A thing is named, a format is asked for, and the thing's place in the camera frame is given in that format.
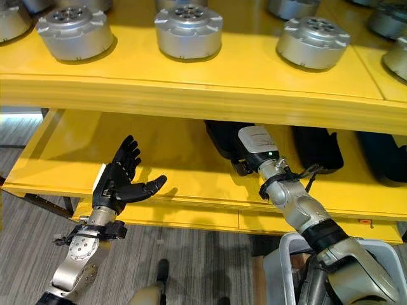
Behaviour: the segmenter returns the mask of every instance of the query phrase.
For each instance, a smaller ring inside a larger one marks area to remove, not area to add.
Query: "person's shoe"
[[[217,305],[230,305],[230,299],[228,297],[223,297],[218,300]]]
[[[161,259],[157,265],[157,281],[162,281],[164,286],[167,284],[170,262],[167,259]]]

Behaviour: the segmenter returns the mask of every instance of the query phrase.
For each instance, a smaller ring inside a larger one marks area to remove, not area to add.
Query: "robot forearm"
[[[74,234],[65,260],[37,304],[53,304],[52,299],[60,304],[74,304],[90,288],[98,267],[109,253],[111,245],[106,228],[114,224],[115,218],[116,212],[110,208],[93,210],[88,224]]]

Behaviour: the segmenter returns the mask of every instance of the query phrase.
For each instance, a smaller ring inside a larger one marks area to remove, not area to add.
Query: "beige pants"
[[[160,305],[164,284],[160,281],[139,289],[127,305]]]

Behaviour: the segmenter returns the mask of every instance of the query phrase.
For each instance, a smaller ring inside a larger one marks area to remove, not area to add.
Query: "white label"
[[[238,136],[250,153],[266,153],[279,150],[272,136],[263,126],[244,127],[239,130]]]

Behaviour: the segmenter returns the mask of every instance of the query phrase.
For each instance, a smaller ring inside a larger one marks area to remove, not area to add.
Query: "person's leg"
[[[162,259],[158,262],[157,281],[139,289],[128,305],[165,305],[165,284],[169,273],[169,262]]]

